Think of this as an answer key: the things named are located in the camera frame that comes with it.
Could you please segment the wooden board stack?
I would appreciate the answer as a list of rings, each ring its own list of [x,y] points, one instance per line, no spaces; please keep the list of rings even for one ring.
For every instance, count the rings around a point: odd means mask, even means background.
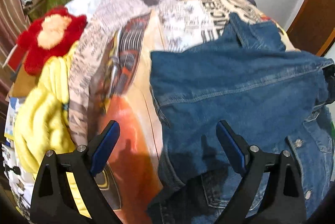
[[[30,91],[36,87],[40,75],[29,75],[22,65],[18,71],[17,78],[13,87],[9,91],[9,97],[23,98],[26,97]]]

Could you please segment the striped red curtain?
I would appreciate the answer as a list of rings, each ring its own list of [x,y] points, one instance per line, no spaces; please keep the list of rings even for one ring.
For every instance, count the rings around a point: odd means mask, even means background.
[[[1,0],[1,102],[5,98],[13,82],[11,75],[15,72],[9,67],[2,67],[18,36],[30,25],[27,15],[24,14],[21,0]]]

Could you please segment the red and white box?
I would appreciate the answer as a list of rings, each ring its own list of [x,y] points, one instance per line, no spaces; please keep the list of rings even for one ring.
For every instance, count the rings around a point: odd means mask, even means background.
[[[17,44],[13,46],[9,55],[7,56],[5,62],[2,64],[2,67],[9,67],[11,70],[16,71],[21,65],[22,60],[25,56],[25,50],[19,47]]]

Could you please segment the white cloth on bed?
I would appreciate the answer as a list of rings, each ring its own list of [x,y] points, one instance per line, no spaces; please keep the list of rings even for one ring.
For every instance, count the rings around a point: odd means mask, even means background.
[[[85,15],[90,20],[102,0],[71,0],[65,7],[74,16]]]

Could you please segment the yellow knit blanket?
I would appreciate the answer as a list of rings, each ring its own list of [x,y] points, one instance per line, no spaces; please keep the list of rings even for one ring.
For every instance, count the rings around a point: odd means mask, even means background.
[[[47,151],[71,153],[77,147],[69,133],[67,110],[68,75],[76,46],[73,44],[64,56],[52,56],[47,60],[37,85],[26,97],[15,119],[15,152],[22,168],[33,177],[37,176]]]

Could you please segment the red plush toy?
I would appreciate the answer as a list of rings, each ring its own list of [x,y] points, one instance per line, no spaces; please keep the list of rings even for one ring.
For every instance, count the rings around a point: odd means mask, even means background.
[[[72,15],[64,6],[53,8],[34,20],[17,40],[18,49],[26,55],[25,71],[31,76],[38,75],[49,58],[67,54],[80,39],[86,24],[84,14]]]

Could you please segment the newspaper print bed cover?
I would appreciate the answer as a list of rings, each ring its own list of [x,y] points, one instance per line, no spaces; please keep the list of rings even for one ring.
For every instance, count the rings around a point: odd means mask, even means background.
[[[71,138],[86,145],[110,120],[119,123],[120,137],[97,181],[122,222],[149,223],[147,205],[161,189],[162,149],[150,53],[217,39],[231,12],[250,24],[267,16],[248,0],[73,0],[67,7],[89,20],[70,68]]]

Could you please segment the brown wooden door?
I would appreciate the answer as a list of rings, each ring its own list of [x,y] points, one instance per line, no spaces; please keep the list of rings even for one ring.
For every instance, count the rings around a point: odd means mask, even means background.
[[[287,35],[295,48],[324,56],[334,43],[334,0],[304,0]]]

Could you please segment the blue denim jacket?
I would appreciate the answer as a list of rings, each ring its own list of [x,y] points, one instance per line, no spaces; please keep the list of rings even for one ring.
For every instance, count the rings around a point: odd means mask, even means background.
[[[289,151],[301,177],[307,215],[325,198],[334,142],[334,61],[287,51],[274,23],[235,13],[222,36],[181,53],[151,53],[152,97],[162,124],[162,191],[153,223],[214,223],[241,176],[218,138],[225,120],[265,153]]]

